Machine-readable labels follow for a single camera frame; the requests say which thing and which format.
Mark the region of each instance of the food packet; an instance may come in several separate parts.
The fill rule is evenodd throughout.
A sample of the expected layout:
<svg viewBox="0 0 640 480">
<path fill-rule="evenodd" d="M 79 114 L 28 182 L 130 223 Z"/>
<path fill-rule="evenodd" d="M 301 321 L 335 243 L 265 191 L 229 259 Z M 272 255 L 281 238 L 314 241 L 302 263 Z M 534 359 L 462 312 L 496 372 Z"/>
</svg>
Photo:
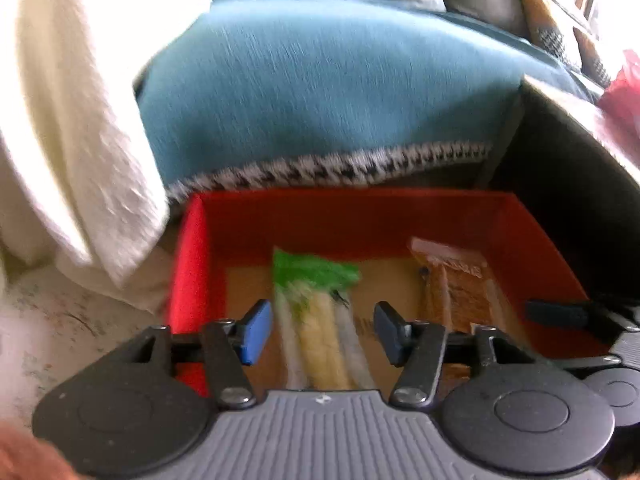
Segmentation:
<svg viewBox="0 0 640 480">
<path fill-rule="evenodd" d="M 346 295 L 359 279 L 352 265 L 274 252 L 274 307 L 288 389 L 375 388 Z"/>
<path fill-rule="evenodd" d="M 429 269 L 421 315 L 452 332 L 472 333 L 475 325 L 504 329 L 494 275 L 476 251 L 412 238 L 410 249 Z"/>
</svg>

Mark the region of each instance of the red cardboard tray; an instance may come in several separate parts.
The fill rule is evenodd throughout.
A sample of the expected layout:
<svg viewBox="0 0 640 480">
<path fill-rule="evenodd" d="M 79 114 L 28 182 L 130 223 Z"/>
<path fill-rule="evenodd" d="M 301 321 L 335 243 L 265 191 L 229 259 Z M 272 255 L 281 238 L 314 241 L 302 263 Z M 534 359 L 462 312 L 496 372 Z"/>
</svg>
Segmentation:
<svg viewBox="0 0 640 480">
<path fill-rule="evenodd" d="M 524 319 L 530 298 L 577 301 L 586 295 L 530 213 L 502 192 L 369 188 L 198 194 L 182 224 L 166 321 L 174 333 L 185 333 L 225 317 L 225 268 L 269 265 L 276 246 L 366 260 L 409 256 L 413 236 L 480 251 L 532 346 L 545 356 L 604 350 L 587 333 Z M 185 368 L 183 380 L 200 383 L 187 377 L 192 373 Z"/>
</svg>

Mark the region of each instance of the metal screw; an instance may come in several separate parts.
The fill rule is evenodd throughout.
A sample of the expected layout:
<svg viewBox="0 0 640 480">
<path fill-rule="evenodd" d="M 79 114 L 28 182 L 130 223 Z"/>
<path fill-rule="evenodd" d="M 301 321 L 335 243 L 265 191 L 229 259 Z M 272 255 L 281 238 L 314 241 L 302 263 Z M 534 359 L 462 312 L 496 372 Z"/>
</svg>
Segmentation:
<svg viewBox="0 0 640 480">
<path fill-rule="evenodd" d="M 254 405 L 255 397 L 246 388 L 229 387 L 222 390 L 220 400 L 229 408 L 234 410 L 244 410 Z"/>
<path fill-rule="evenodd" d="M 229 336 L 232 330 L 236 327 L 236 322 L 233 319 L 219 319 L 216 324 L 223 330 L 225 335 Z"/>
<path fill-rule="evenodd" d="M 420 388 L 398 388 L 391 394 L 391 400 L 398 406 L 416 408 L 427 400 L 427 394 Z"/>
</svg>

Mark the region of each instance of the blue blanket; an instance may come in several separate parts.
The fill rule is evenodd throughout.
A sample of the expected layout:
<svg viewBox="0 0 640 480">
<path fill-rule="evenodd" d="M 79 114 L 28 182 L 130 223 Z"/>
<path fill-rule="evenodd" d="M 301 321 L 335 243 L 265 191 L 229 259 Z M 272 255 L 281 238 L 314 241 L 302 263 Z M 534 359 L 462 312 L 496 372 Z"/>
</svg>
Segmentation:
<svg viewBox="0 0 640 480">
<path fill-rule="evenodd" d="M 491 142 L 523 74 L 585 96 L 553 57 L 454 14 L 367 0 L 212 0 L 138 95 L 167 186 L 253 161 Z"/>
</svg>

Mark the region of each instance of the sofa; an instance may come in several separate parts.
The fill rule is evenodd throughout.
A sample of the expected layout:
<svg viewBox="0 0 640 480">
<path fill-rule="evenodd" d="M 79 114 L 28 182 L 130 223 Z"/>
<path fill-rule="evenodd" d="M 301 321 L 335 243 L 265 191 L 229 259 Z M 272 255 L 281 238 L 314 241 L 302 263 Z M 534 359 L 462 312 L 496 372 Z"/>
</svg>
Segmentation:
<svg viewBox="0 0 640 480">
<path fill-rule="evenodd" d="M 136 92 L 169 198 L 183 203 L 193 190 L 468 173 L 525 74 L 590 98 L 559 59 L 460 13 L 405 0 L 212 0 Z"/>
</svg>

